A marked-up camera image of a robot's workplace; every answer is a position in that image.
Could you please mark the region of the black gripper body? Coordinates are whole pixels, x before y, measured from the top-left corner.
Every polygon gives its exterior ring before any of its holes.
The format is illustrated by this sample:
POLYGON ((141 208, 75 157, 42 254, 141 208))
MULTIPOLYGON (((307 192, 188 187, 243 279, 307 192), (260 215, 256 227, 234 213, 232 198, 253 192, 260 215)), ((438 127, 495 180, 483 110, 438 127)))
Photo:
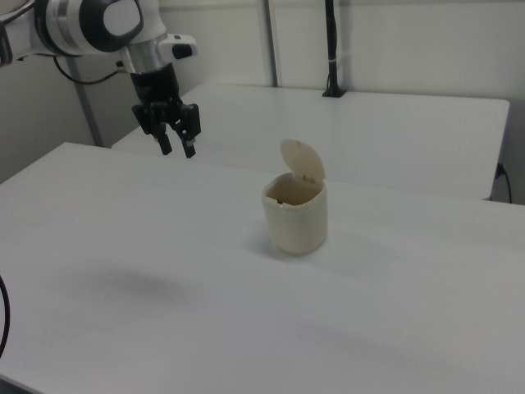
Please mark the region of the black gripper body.
POLYGON ((167 110, 167 122, 176 123, 180 120, 180 89, 173 65, 165 66, 149 73, 133 73, 130 75, 139 104, 132 111, 139 121, 146 119, 146 110, 152 104, 167 110))

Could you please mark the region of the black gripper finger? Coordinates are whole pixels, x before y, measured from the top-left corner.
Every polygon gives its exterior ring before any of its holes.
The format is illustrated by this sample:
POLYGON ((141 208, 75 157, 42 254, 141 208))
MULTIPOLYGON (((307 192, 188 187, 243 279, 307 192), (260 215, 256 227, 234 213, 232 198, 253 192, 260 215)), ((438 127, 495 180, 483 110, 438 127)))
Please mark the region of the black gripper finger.
POLYGON ((157 141, 163 155, 168 155, 172 151, 172 147, 167 136, 162 109, 149 103, 139 103, 132 107, 132 112, 143 132, 146 135, 151 135, 157 141))
POLYGON ((192 158, 196 154, 194 143, 201 133, 199 106, 197 104, 181 104, 179 106, 179 120, 176 122, 175 132, 180 138, 185 156, 192 158))

